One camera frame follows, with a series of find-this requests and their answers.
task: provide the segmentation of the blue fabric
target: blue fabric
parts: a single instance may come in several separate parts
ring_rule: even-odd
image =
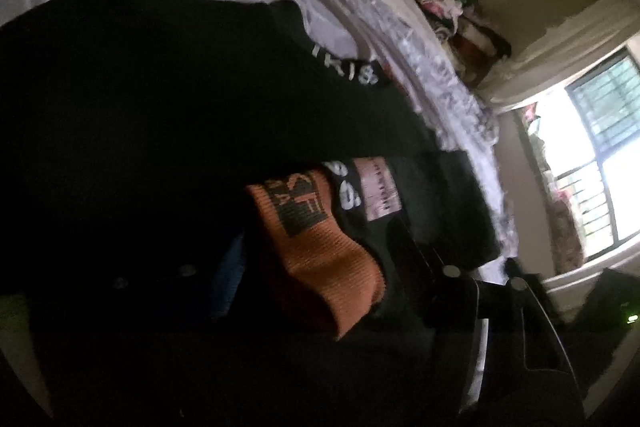
[[[228,314],[246,268],[244,233],[236,237],[224,254],[210,283],[209,317],[219,319]]]

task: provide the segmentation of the pink label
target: pink label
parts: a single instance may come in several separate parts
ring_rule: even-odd
[[[384,158],[356,158],[355,163],[367,214],[367,221],[380,219],[402,209],[398,189]]]

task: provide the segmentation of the clothing tag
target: clothing tag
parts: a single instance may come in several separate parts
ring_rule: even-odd
[[[360,174],[367,221],[399,212],[402,209],[398,189],[385,159],[356,158],[353,163]]]
[[[289,237],[298,235],[327,218],[318,187],[305,174],[292,174],[285,180],[267,180],[264,190],[278,213]]]

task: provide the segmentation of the window frame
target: window frame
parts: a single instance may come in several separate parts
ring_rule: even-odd
[[[583,169],[595,162],[596,165],[598,166],[598,170],[600,171],[600,177],[602,179],[602,186],[604,188],[604,195],[607,201],[607,209],[609,211],[609,221],[611,223],[611,232],[613,236],[613,244],[610,245],[610,247],[600,250],[598,253],[588,256],[586,258],[588,261],[593,261],[594,259],[597,259],[598,257],[601,257],[615,250],[616,248],[619,248],[620,246],[624,245],[627,241],[636,237],[636,235],[640,233],[640,230],[638,230],[637,232],[634,232],[633,234],[623,239],[621,239],[620,236],[618,235],[618,226],[616,224],[616,213],[613,207],[613,200],[611,198],[611,192],[609,190],[609,183],[607,182],[607,177],[605,175],[604,166],[603,166],[604,162],[607,159],[611,158],[616,152],[620,151],[622,148],[626,147],[626,145],[630,144],[634,140],[640,138],[640,130],[636,131],[631,136],[628,136],[627,138],[622,140],[622,142],[619,142],[614,146],[610,147],[609,149],[607,149],[605,153],[603,153],[600,150],[600,147],[598,146],[598,142],[593,135],[590,122],[586,118],[586,115],[583,114],[582,108],[575,98],[575,89],[579,88],[580,86],[583,86],[590,80],[593,80],[596,76],[604,73],[605,71],[609,70],[610,68],[612,68],[622,60],[625,60],[626,58],[629,58],[633,62],[633,65],[636,68],[636,71],[638,72],[638,74],[640,74],[640,66],[638,65],[638,62],[636,61],[635,57],[629,52],[628,48],[624,46],[622,49],[612,54],[610,57],[607,57],[605,60],[598,63],[593,69],[585,73],[578,80],[576,80],[575,82],[572,82],[571,84],[569,84],[564,88],[572,104],[574,104],[575,110],[578,113],[578,116],[580,117],[580,122],[582,122],[582,126],[584,127],[587,133],[587,136],[589,137],[589,141],[591,142],[591,146],[593,147],[595,158],[587,162],[585,165],[571,169],[559,176],[555,176],[555,179],[557,182],[558,180],[566,178],[567,176],[570,176],[574,172],[577,172],[580,169]]]

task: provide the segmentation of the window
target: window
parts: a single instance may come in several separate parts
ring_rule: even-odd
[[[568,194],[585,254],[640,231],[640,71],[626,48],[527,110],[534,153]]]

